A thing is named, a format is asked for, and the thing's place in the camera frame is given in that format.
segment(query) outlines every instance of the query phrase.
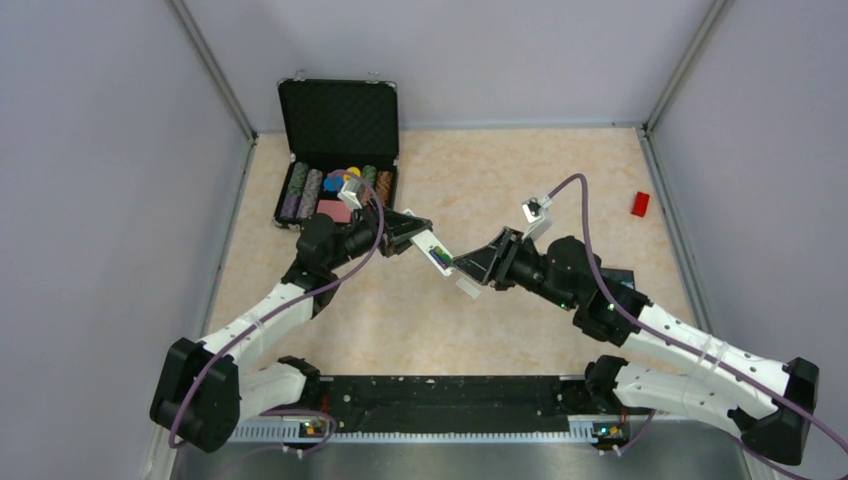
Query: red object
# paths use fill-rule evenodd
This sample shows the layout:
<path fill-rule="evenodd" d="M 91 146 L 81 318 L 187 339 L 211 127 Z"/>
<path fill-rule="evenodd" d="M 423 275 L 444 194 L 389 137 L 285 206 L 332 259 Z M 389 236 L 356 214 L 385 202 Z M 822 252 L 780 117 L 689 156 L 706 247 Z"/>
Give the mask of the red object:
<path fill-rule="evenodd" d="M 636 201 L 633 202 L 633 210 L 630 211 L 633 215 L 637 217 L 644 217 L 645 212 L 648 211 L 648 200 L 651 199 L 651 196 L 645 192 L 637 192 L 636 193 Z"/>

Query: black case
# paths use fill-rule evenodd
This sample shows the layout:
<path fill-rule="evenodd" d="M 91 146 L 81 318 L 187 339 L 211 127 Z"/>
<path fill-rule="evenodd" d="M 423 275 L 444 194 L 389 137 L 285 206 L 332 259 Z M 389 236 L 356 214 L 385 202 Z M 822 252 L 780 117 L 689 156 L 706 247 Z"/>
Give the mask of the black case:
<path fill-rule="evenodd" d="M 321 170 L 324 178 L 333 170 L 357 167 L 361 171 L 365 165 L 392 172 L 388 206 L 394 206 L 400 152 L 395 83 L 290 78 L 277 84 L 277 92 L 291 162 L 274 210 L 274 224 L 299 229 L 300 220 L 280 217 L 295 162 Z M 338 197 L 322 188 L 318 198 Z"/>

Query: wall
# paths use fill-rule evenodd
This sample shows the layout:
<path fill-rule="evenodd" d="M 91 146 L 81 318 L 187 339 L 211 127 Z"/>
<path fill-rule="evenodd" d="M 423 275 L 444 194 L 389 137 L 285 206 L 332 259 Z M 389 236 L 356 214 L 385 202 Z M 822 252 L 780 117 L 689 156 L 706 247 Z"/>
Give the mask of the wall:
<path fill-rule="evenodd" d="M 0 7 L 0 465 L 137 478 L 247 143 L 162 1 Z"/>
<path fill-rule="evenodd" d="M 642 122 L 710 0 L 187 0 L 259 131 L 276 83 L 396 80 L 406 127 Z"/>
<path fill-rule="evenodd" d="M 718 333 L 821 369 L 848 434 L 848 3 L 738 1 L 656 135 Z M 848 471 L 819 432 L 799 469 Z"/>

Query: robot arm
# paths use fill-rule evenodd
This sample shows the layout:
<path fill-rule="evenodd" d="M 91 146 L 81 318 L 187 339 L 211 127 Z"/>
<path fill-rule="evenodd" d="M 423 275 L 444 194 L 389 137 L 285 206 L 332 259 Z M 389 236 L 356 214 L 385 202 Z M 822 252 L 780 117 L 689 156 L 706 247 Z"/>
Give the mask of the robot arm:
<path fill-rule="evenodd" d="M 307 379 L 318 373 L 297 359 L 286 357 L 257 373 L 245 375 L 243 372 L 256 363 L 266 346 L 273 345 L 291 329 L 320 313 L 337 288 L 300 301 L 264 323 L 259 323 L 261 318 L 306 292 L 329 286 L 338 280 L 333 270 L 366 254 L 374 245 L 379 221 L 376 205 L 372 201 L 362 207 L 355 197 L 344 199 L 353 209 L 351 223 L 340 227 L 324 214 L 304 221 L 297 242 L 297 257 L 281 282 L 259 303 L 197 342 L 182 338 L 171 346 L 150 407 L 151 420 L 171 428 L 177 410 L 201 369 L 229 342 L 254 326 L 256 330 L 235 344 L 209 370 L 177 434 L 201 450 L 212 452 L 227 441 L 241 421 L 275 406 L 295 403 L 303 396 Z M 432 222 L 424 218 L 388 208 L 384 208 L 383 213 L 379 251 L 385 257 L 403 253 L 413 245 L 412 237 L 432 228 Z"/>
<path fill-rule="evenodd" d="M 455 257 L 453 266 L 495 290 L 519 285 L 559 308 L 576 309 L 573 324 L 584 334 L 628 352 L 651 355 L 683 372 L 669 375 L 602 356 L 586 371 L 587 389 L 602 411 L 648 407 L 684 415 L 741 438 L 767 458 L 799 464 L 809 422 L 717 368 L 707 354 L 809 412 L 815 408 L 818 367 L 803 358 L 784 364 L 754 356 L 674 318 L 644 294 L 606 281 L 617 302 L 643 325 L 705 354 L 693 355 L 630 323 L 599 291 L 582 242 L 569 236 L 554 240 L 546 254 L 536 250 L 535 240 L 551 225 L 550 203 L 548 197 L 526 201 L 522 206 L 530 224 L 526 233 L 504 227 L 485 247 Z M 600 267 L 600 257 L 592 261 Z"/>

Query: table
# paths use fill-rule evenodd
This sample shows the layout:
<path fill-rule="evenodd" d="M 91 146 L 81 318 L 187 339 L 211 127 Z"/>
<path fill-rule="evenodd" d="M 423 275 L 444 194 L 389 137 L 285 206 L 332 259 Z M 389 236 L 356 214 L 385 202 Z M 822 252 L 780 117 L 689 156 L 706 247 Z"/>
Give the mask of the table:
<path fill-rule="evenodd" d="M 294 259 L 297 233 L 271 222 L 289 161 L 285 134 L 259 136 L 209 331 L 265 296 Z M 691 323 L 633 129 L 402 132 L 395 209 L 433 220 L 439 239 L 461 254 L 504 225 L 523 230 L 521 202 L 574 172 L 589 179 L 592 240 L 603 266 L 634 270 L 640 291 Z M 652 194 L 644 218 L 630 214 L 637 191 Z M 582 237 L 579 195 L 574 184 L 556 197 L 540 251 L 556 238 Z M 618 352 L 573 327 L 572 312 L 521 288 L 486 288 L 474 300 L 455 280 L 417 250 L 375 256 L 319 316 L 268 347 L 258 366 L 294 355 L 339 375 L 579 374 L 599 355 Z"/>

